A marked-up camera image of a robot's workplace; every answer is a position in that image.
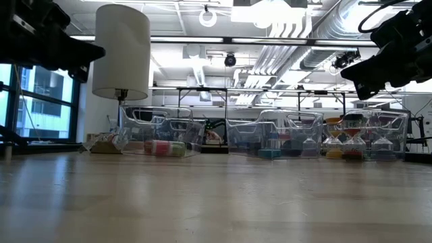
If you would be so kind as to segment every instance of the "ceiling light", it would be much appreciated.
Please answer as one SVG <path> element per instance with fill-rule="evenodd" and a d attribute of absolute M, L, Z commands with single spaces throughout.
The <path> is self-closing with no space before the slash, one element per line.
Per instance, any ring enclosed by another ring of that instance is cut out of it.
<path fill-rule="evenodd" d="M 175 87 L 149 87 L 149 90 L 176 90 Z"/>
<path fill-rule="evenodd" d="M 313 51 L 357 51 L 356 47 L 311 47 Z"/>
<path fill-rule="evenodd" d="M 95 41 L 95 36 L 70 36 L 79 41 Z"/>
<path fill-rule="evenodd" d="M 295 38 L 233 38 L 233 43 L 266 45 L 305 45 L 307 40 Z"/>
<path fill-rule="evenodd" d="M 262 92 L 263 89 L 259 88 L 229 88 L 228 91 L 239 91 L 239 92 Z"/>
<path fill-rule="evenodd" d="M 377 47 L 370 40 L 316 40 L 315 44 L 332 47 Z"/>
<path fill-rule="evenodd" d="M 222 43 L 223 38 L 215 37 L 184 37 L 184 36 L 152 36 L 152 43 Z"/>
<path fill-rule="evenodd" d="M 305 8 L 290 7 L 284 0 L 262 0 L 252 6 L 235 6 L 231 10 L 232 22 L 255 23 L 260 28 L 271 23 L 287 23 L 302 18 Z"/>

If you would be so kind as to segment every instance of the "sand timer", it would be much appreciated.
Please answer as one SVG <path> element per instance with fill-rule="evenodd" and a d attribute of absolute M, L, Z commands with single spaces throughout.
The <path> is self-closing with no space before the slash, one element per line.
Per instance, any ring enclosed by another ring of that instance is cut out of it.
<path fill-rule="evenodd" d="M 396 159 L 394 153 L 393 142 L 388 140 L 387 137 L 394 131 L 392 124 L 395 121 L 394 117 L 376 116 L 374 117 L 376 126 L 376 133 L 380 138 L 372 143 L 371 159 L 380 161 L 392 161 Z"/>
<path fill-rule="evenodd" d="M 327 118 L 324 133 L 327 139 L 323 142 L 325 156 L 329 159 L 342 158 L 342 142 L 338 136 L 342 133 L 342 123 L 339 117 Z"/>
<path fill-rule="evenodd" d="M 342 128 L 349 139 L 342 145 L 344 159 L 362 160 L 366 150 L 366 143 L 360 137 L 364 127 L 362 114 L 347 114 L 342 121 Z"/>
<path fill-rule="evenodd" d="M 304 128 L 304 134 L 306 140 L 302 144 L 302 156 L 303 157 L 316 157 L 318 155 L 317 142 L 313 140 L 313 135 L 317 132 L 313 126 L 313 119 L 302 120 L 302 127 Z"/>

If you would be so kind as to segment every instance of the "ceiling beam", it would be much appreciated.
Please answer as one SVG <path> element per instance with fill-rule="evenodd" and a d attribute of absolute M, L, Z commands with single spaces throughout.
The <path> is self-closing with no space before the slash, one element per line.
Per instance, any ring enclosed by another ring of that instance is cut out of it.
<path fill-rule="evenodd" d="M 188 33 L 186 32 L 186 27 L 184 25 L 182 13 L 180 13 L 180 7 L 179 7 L 178 3 L 174 3 L 174 7 L 175 7 L 175 12 L 177 13 L 178 20 L 180 22 L 180 26 L 182 27 L 183 34 L 185 36 L 187 36 Z"/>

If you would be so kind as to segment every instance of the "window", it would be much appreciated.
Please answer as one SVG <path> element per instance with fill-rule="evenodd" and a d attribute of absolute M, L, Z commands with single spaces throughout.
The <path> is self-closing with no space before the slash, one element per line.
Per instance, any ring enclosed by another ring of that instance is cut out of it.
<path fill-rule="evenodd" d="M 72 101 L 73 80 L 66 71 L 49 71 L 43 67 L 22 69 L 21 88 L 60 101 Z"/>
<path fill-rule="evenodd" d="M 59 138 L 60 131 L 30 129 L 29 137 Z"/>
<path fill-rule="evenodd" d="M 6 91 L 0 92 L 0 125 L 6 124 L 7 98 L 9 93 Z"/>
<path fill-rule="evenodd" d="M 31 119 L 27 115 L 25 107 L 22 111 L 18 111 L 16 132 L 20 132 L 20 136 L 69 138 L 71 107 L 33 97 L 25 97 L 25 99 Z"/>
<path fill-rule="evenodd" d="M 9 85 L 11 80 L 11 65 L 10 64 L 0 64 L 0 81 L 4 85 Z"/>
<path fill-rule="evenodd" d="M 46 101 L 33 101 L 32 113 L 61 116 L 61 105 Z"/>
<path fill-rule="evenodd" d="M 0 64 L 0 80 L 1 125 L 28 140 L 75 142 L 80 84 L 66 71 Z"/>

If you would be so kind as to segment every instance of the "table surface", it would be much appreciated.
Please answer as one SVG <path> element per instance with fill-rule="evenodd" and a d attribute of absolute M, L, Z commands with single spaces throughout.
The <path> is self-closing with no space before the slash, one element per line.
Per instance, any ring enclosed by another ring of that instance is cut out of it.
<path fill-rule="evenodd" d="M 0 242 L 432 242 L 432 167 L 78 153 L 0 164 Z"/>

